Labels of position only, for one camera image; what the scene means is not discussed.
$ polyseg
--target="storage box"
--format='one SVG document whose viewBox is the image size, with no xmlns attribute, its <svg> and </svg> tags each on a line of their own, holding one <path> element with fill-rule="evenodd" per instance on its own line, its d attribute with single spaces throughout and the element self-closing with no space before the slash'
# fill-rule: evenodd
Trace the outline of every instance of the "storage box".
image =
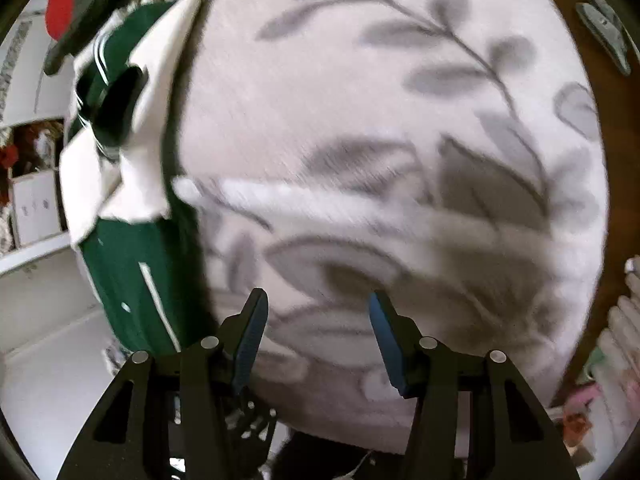
<svg viewBox="0 0 640 480">
<path fill-rule="evenodd" d="M 56 171 L 46 170 L 11 181 L 15 241 L 24 247 L 62 231 L 56 197 Z"/>
</svg>

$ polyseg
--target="wall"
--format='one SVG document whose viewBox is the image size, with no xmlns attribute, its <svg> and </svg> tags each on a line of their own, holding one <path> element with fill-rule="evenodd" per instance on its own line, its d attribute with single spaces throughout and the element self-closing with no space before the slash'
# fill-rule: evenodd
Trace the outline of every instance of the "wall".
<svg viewBox="0 0 640 480">
<path fill-rule="evenodd" d="M 18 22 L 30 22 L 24 42 L 18 53 L 18 59 L 12 72 L 11 82 L 6 94 L 4 115 L 0 124 L 13 126 L 40 119 L 64 117 L 66 115 L 74 79 L 71 56 L 55 76 L 42 73 L 44 60 L 51 43 L 44 17 L 31 16 L 18 19 Z M 16 25 L 7 35 L 0 51 L 7 52 L 14 40 Z"/>
<path fill-rule="evenodd" d="M 0 277 L 0 354 L 99 307 L 71 249 Z"/>
</svg>

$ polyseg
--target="blue gripper pad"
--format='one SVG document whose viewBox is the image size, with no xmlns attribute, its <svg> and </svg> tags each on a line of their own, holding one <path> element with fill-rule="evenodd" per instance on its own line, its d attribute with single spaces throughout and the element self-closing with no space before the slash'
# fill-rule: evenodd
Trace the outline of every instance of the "blue gripper pad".
<svg viewBox="0 0 640 480">
<path fill-rule="evenodd" d="M 413 320 L 398 316 L 384 292 L 376 291 L 369 298 L 369 319 L 385 362 L 389 381 L 400 395 L 412 397 L 412 385 L 407 375 L 414 366 L 421 334 Z"/>
<path fill-rule="evenodd" d="M 235 395 L 249 381 L 268 315 L 267 293 L 261 288 L 254 288 L 242 312 L 226 318 L 218 330 L 218 338 L 224 344 L 223 351 L 232 361 L 230 386 Z"/>
</svg>

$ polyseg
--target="green garment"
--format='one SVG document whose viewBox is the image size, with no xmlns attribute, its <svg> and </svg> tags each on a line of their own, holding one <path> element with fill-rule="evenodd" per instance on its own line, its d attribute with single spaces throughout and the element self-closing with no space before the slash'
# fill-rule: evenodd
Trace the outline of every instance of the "green garment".
<svg viewBox="0 0 640 480">
<path fill-rule="evenodd" d="M 200 305 L 194 265 L 185 259 L 177 240 L 177 227 L 170 220 L 127 224 L 99 219 L 81 243 L 113 332 L 131 351 L 172 354 L 213 332 L 211 318 Z M 148 266 L 151 285 L 140 264 Z"/>
<path fill-rule="evenodd" d="M 84 106 L 98 104 L 107 87 L 103 75 L 111 83 L 123 72 L 131 51 L 171 6 L 163 2 L 140 7 L 104 41 L 100 70 L 94 60 L 82 76 L 82 89 L 77 88 Z M 194 212 L 169 186 L 177 173 L 175 151 L 175 139 L 163 137 L 162 172 L 171 219 L 129 224 L 98 218 L 79 244 L 120 343 L 156 356 L 180 351 L 215 330 L 201 286 Z"/>
</svg>

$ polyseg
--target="white stripe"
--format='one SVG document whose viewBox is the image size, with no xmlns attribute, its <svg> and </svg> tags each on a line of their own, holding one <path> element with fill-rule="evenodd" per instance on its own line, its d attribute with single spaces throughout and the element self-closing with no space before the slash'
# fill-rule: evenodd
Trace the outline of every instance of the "white stripe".
<svg viewBox="0 0 640 480">
<path fill-rule="evenodd" d="M 108 84 L 109 81 L 105 72 L 106 67 L 104 67 L 101 63 L 104 60 L 104 47 L 102 47 L 102 55 L 100 55 L 100 44 L 103 43 L 106 38 L 106 34 L 103 34 L 99 38 L 96 38 L 94 41 L 94 61 L 95 65 L 98 67 L 98 72 L 100 72 L 100 75 L 102 76 L 104 84 Z"/>
<path fill-rule="evenodd" d="M 180 352 L 180 342 L 178 341 L 178 338 L 175 336 L 174 329 L 171 328 L 171 325 L 169 324 L 169 320 L 166 318 L 164 307 L 162 306 L 162 300 L 160 299 L 160 294 L 158 294 L 158 290 L 156 289 L 156 284 L 154 283 L 154 279 L 151 276 L 151 269 L 145 262 L 138 262 L 138 265 L 140 266 L 140 272 L 142 272 L 142 277 L 145 279 L 146 288 L 149 289 L 149 292 L 151 293 L 151 297 L 154 300 L 156 310 L 158 311 L 158 316 L 160 316 L 160 319 L 162 320 L 162 324 L 164 325 L 164 328 L 168 333 L 169 338 L 171 339 L 171 342 L 174 344 L 175 351 Z"/>
</svg>

